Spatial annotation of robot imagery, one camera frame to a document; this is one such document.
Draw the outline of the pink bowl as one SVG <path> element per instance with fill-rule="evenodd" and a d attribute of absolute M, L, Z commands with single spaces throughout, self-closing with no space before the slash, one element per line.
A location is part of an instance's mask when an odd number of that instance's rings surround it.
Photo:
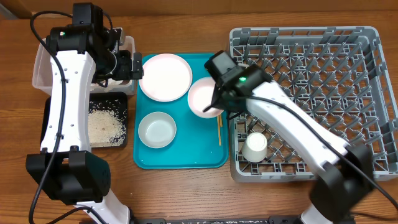
<path fill-rule="evenodd" d="M 203 111 L 210 106 L 214 89 L 215 81 L 211 77 L 201 78 L 191 86 L 188 92 L 188 106 L 195 115 L 208 119 L 215 118 L 223 112 L 217 108 Z"/>

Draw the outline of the large pink plate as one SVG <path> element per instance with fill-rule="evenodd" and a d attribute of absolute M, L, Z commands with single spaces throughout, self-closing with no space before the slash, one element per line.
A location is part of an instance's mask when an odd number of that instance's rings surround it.
<path fill-rule="evenodd" d="M 155 55 L 144 63 L 143 70 L 139 86 L 147 97 L 159 102 L 181 98 L 193 80 L 188 62 L 175 54 Z"/>

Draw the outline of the white paper cup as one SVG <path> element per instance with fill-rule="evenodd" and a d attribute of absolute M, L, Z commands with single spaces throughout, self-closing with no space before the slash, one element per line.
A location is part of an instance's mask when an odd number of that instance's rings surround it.
<path fill-rule="evenodd" d="M 247 136 L 241 153 L 249 162 L 261 162 L 267 156 L 267 139 L 262 133 L 251 133 Z"/>

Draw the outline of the grey bowl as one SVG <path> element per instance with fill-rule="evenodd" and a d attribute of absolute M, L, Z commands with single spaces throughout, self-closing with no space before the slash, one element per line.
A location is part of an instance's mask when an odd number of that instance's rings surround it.
<path fill-rule="evenodd" d="M 169 114 L 156 111 L 143 117 L 137 132 L 144 145 L 159 149 L 168 146 L 174 140 L 177 125 Z"/>

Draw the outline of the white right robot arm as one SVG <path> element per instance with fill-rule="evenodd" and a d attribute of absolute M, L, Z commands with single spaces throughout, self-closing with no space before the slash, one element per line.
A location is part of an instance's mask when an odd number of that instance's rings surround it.
<path fill-rule="evenodd" d="M 394 200 L 375 180 L 373 154 L 318 124 L 257 65 L 235 62 L 220 50 L 204 64 L 215 81 L 207 107 L 247 112 L 270 125 L 293 147 L 316 176 L 311 205 L 292 223 L 353 223 L 351 209 L 374 189 Z"/>

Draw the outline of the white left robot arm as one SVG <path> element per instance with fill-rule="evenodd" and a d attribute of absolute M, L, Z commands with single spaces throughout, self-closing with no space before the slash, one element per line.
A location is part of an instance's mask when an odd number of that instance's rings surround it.
<path fill-rule="evenodd" d="M 142 55 L 121 48 L 123 30 L 105 26 L 108 15 L 99 6 L 76 3 L 70 17 L 40 40 L 50 55 L 52 94 L 40 152 L 29 154 L 25 166 L 38 192 L 72 212 L 83 210 L 97 223 L 135 223 L 111 190 L 109 164 L 91 151 L 88 112 L 91 83 L 141 79 Z"/>

